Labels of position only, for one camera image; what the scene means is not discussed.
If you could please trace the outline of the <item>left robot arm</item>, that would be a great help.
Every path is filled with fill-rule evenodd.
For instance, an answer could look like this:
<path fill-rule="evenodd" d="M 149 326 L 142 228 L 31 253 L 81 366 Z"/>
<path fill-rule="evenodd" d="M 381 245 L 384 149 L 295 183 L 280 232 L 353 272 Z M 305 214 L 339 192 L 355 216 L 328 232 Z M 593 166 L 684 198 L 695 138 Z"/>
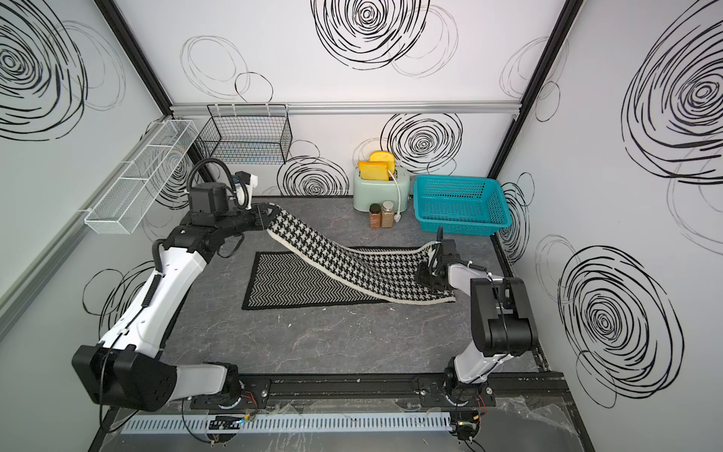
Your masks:
<path fill-rule="evenodd" d="M 167 237 L 152 245 L 150 278 L 96 345 L 75 352 L 73 370 L 98 406 L 155 412 L 178 399 L 242 396 L 236 365 L 176 366 L 160 360 L 192 284 L 225 241 L 264 231 L 280 215 L 273 203 L 239 202 L 228 193 L 237 191 L 222 183 L 188 190 L 188 212 Z"/>

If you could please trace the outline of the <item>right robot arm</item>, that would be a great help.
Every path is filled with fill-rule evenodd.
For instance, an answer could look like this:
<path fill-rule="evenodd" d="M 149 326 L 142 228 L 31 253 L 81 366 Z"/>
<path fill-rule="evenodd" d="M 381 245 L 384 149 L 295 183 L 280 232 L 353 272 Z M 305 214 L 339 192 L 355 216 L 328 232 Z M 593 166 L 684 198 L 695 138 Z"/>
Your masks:
<path fill-rule="evenodd" d="M 470 298 L 472 341 L 445 370 L 445 391 L 487 382 L 501 363 L 534 350 L 538 329 L 525 283 L 517 277 L 495 276 L 465 261 L 456 242 L 439 227 L 427 261 L 415 275 L 421 286 L 436 291 L 459 290 Z"/>

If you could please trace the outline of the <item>black white knitted scarf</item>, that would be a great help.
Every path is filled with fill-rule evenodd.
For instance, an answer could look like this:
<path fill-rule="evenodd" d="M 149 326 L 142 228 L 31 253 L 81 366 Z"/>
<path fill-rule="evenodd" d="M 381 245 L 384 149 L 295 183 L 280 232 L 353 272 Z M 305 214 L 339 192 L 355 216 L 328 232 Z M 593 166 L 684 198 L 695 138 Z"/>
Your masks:
<path fill-rule="evenodd" d="M 432 242 L 418 249 L 348 248 L 285 210 L 267 232 L 285 250 L 256 252 L 244 310 L 380 302 L 427 306 L 456 300 L 451 289 L 431 289 L 416 281 Z"/>

